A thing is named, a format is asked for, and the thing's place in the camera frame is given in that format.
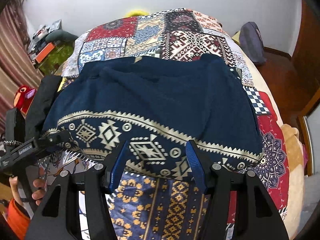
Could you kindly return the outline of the orange sleeve forearm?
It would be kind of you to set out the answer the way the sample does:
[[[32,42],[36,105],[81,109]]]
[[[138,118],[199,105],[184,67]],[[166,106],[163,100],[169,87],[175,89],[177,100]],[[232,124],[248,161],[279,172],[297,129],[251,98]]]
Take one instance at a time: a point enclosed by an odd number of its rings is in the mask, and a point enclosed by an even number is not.
[[[7,223],[15,235],[19,239],[24,240],[30,224],[30,217],[24,207],[20,206],[14,198],[9,202]]]

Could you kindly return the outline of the person's left hand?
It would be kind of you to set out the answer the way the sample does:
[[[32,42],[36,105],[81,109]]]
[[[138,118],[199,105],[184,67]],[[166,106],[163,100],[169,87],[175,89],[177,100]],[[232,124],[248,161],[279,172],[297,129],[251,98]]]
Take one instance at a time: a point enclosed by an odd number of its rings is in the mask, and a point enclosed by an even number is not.
[[[18,192],[18,177],[10,177],[9,178],[10,188],[12,192],[12,196],[17,204],[19,204],[21,207],[24,206],[20,194]],[[46,191],[44,189],[46,185],[46,182],[41,179],[37,178],[33,181],[33,186],[37,188],[37,190],[32,194],[33,200],[35,200],[35,203],[37,206],[40,205],[42,202],[42,199],[44,195],[46,194]]]

